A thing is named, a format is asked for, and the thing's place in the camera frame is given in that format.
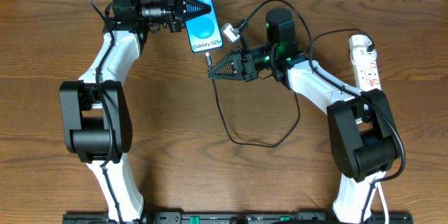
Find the blue Samsung smartphone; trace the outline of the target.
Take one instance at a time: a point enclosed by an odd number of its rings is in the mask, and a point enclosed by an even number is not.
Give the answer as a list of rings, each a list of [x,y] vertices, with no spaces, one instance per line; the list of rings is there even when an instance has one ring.
[[[205,53],[221,48],[223,39],[218,26],[213,0],[198,0],[210,5],[211,12],[186,21],[186,29],[193,53]]]

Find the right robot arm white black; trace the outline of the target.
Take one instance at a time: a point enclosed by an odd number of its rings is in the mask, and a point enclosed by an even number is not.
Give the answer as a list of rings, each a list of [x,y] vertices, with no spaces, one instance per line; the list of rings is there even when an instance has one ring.
[[[298,48],[294,8],[275,8],[266,14],[267,42],[249,47],[242,36],[248,24],[225,24],[221,31],[241,46],[218,63],[209,63],[212,81],[253,81],[260,71],[295,95],[302,95],[327,116],[332,158],[342,173],[339,192],[332,205],[340,223],[371,223],[371,205],[381,184],[398,178],[406,165],[403,140],[397,131],[389,101],[382,90],[365,90],[341,81],[314,60],[314,48]]]

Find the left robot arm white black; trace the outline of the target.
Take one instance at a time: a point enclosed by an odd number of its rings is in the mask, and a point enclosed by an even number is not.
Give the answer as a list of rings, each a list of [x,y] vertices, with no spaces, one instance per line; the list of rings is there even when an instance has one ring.
[[[153,223],[130,167],[132,121],[123,85],[148,34],[209,14],[198,0],[112,0],[93,6],[104,23],[103,44],[90,68],[59,88],[64,141],[93,172],[108,205],[106,213],[66,213],[63,223]]]

